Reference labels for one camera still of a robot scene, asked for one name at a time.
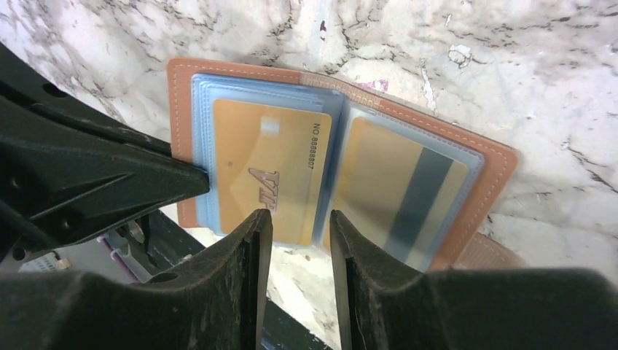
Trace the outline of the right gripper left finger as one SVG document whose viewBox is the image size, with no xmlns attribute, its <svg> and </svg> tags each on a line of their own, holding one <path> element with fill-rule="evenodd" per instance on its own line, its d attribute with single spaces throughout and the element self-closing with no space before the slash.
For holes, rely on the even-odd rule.
<svg viewBox="0 0 618 350">
<path fill-rule="evenodd" d="M 3 273 L 3 349 L 259 349 L 270 212 L 143 284 L 87 271 Z"/>
</svg>

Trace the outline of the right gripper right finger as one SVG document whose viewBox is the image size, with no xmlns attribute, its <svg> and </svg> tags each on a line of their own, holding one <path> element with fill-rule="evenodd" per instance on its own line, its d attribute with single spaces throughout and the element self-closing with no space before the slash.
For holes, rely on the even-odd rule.
<svg viewBox="0 0 618 350">
<path fill-rule="evenodd" d="M 329 219 L 343 349 L 615 349 L 617 288 L 576 268 L 421 273 Z"/>
</svg>

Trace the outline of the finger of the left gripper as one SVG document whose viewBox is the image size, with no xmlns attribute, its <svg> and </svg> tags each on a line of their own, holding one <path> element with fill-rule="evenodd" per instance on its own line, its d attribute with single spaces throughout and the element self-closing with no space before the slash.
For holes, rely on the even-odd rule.
<svg viewBox="0 0 618 350">
<path fill-rule="evenodd" d="M 1 46 L 1 96 L 45 119 L 119 144 L 171 156 L 168 142 L 148 136 L 82 103 Z"/>
<path fill-rule="evenodd" d="M 208 192 L 204 171 L 1 100 L 1 231 L 81 242 Z"/>
</svg>

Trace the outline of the brown leather card holder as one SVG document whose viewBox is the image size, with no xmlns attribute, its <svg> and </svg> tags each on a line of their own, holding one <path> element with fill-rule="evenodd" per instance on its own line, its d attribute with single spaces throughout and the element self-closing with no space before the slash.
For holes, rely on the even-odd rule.
<svg viewBox="0 0 618 350">
<path fill-rule="evenodd" d="M 191 163 L 191 88 L 194 74 L 240 77 L 292 85 L 313 86 L 341 92 L 352 101 L 393 117 L 405 126 L 418 127 L 457 145 L 478 151 L 485 162 L 463 208 L 431 262 L 430 270 L 454 268 L 516 268 L 521 259 L 504 246 L 477 232 L 491 206 L 515 172 L 517 152 L 505 144 L 425 113 L 422 109 L 385 93 L 368 90 L 345 80 L 306 71 L 212 61 L 172 58 L 167 63 L 170 104 L 171 150 L 174 158 Z"/>
</svg>

